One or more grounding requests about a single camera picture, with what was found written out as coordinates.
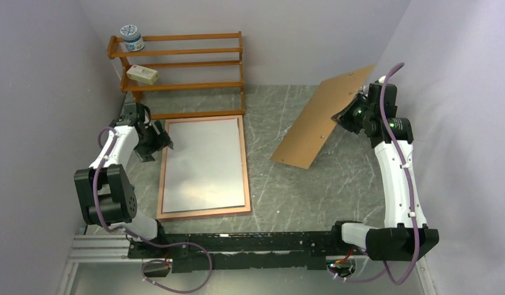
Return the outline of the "brown cardboard backing board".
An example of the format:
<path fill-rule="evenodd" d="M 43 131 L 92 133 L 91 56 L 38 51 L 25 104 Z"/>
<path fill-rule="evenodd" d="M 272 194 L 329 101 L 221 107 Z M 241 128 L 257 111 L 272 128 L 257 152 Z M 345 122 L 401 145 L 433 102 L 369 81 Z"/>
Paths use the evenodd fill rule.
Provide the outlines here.
<path fill-rule="evenodd" d="M 374 68 L 372 64 L 321 81 L 270 160 L 308 169 L 336 126 L 332 116 L 352 102 Z"/>

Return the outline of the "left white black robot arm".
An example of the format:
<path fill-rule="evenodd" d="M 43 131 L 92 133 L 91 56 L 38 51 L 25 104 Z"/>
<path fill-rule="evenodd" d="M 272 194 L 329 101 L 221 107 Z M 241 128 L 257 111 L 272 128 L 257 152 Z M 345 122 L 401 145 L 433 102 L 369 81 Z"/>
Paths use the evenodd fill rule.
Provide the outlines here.
<path fill-rule="evenodd" d="M 172 148 L 173 141 L 163 125 L 151 119 L 150 109 L 137 102 L 125 103 L 120 116 L 98 135 L 100 154 L 74 174 L 74 184 L 86 224 L 107 232 L 124 231 L 139 242 L 152 258 L 168 249 L 159 221 L 138 207 L 135 188 L 125 171 L 132 154 L 141 162 L 153 162 L 154 154 Z"/>

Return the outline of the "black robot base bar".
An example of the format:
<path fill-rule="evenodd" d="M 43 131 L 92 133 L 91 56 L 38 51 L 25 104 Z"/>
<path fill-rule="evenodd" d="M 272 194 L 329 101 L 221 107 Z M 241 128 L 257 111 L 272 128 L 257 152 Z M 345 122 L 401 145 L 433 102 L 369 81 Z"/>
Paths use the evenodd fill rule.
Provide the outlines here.
<path fill-rule="evenodd" d="M 358 248 L 343 242 L 337 230 L 231 234 L 165 234 L 153 245 L 130 240 L 130 259 L 166 259 L 173 273 L 196 270 L 324 270 L 352 258 Z"/>

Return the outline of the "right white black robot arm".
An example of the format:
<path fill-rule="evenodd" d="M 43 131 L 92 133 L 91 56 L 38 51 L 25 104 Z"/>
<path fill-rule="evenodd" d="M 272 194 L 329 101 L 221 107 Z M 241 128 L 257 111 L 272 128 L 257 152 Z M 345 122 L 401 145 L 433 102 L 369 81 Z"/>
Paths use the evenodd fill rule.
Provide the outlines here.
<path fill-rule="evenodd" d="M 380 167 L 385 197 L 382 228 L 354 221 L 340 221 L 340 232 L 330 238 L 338 255 L 353 246 L 374 261 L 414 261 L 439 243 L 439 232 L 430 229 L 418 199 L 413 172 L 413 132 L 410 121 L 398 118 L 397 87 L 369 84 L 332 120 L 349 132 L 364 132 L 370 139 Z"/>

